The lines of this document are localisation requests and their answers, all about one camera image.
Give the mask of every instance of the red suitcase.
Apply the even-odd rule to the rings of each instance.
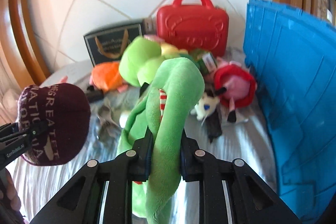
[[[161,7],[157,11],[157,35],[179,49],[202,48],[214,56],[223,56],[229,17],[211,0],[201,2],[202,5],[182,5],[182,0],[174,0],[172,5]]]

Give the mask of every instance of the red fabric trim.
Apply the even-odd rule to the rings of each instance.
[[[248,95],[241,100],[235,101],[235,107],[240,108],[250,105],[253,101],[255,93],[256,81],[254,77],[251,74],[249,74],[246,70],[243,70],[241,67],[237,65],[227,65],[225,67],[216,70],[214,74],[214,85],[216,90],[220,89],[223,86],[224,83],[222,82],[222,79],[224,76],[228,75],[237,75],[243,78],[244,80],[250,82],[250,90]],[[220,95],[219,98],[222,105],[229,107],[229,100],[226,100],[223,95]]]

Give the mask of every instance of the metal screw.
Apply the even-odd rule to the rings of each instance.
[[[135,152],[134,150],[128,150],[126,152],[126,156],[128,157],[134,157],[137,154],[137,152]]]
[[[88,167],[95,167],[97,165],[97,161],[96,160],[89,160],[87,162],[87,166]]]
[[[196,150],[195,155],[199,157],[203,157],[205,155],[205,152],[203,150]]]
[[[241,159],[237,159],[237,160],[235,160],[235,165],[237,165],[237,166],[241,167],[241,166],[243,166],[243,165],[244,165],[244,161],[243,161],[243,160],[241,160]]]

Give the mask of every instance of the maroon knit hat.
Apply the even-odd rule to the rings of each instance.
[[[40,88],[26,87],[18,101],[19,129],[48,122],[48,130],[32,142],[22,157],[40,166],[61,165],[82,149],[89,130],[90,105],[77,86],[61,83]]]

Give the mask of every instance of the green plush toy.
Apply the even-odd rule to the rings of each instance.
[[[204,80],[187,58],[164,61],[147,94],[130,113],[122,130],[117,154],[132,148],[147,127],[153,133],[151,174],[142,184],[133,183],[132,209],[149,224],[169,222],[171,197],[181,180],[180,145],[185,119],[204,92]]]
[[[172,58],[185,57],[194,62],[188,54],[174,53],[161,55],[159,43],[136,37],[126,48],[119,64],[122,78],[133,86],[150,84],[163,61]]]

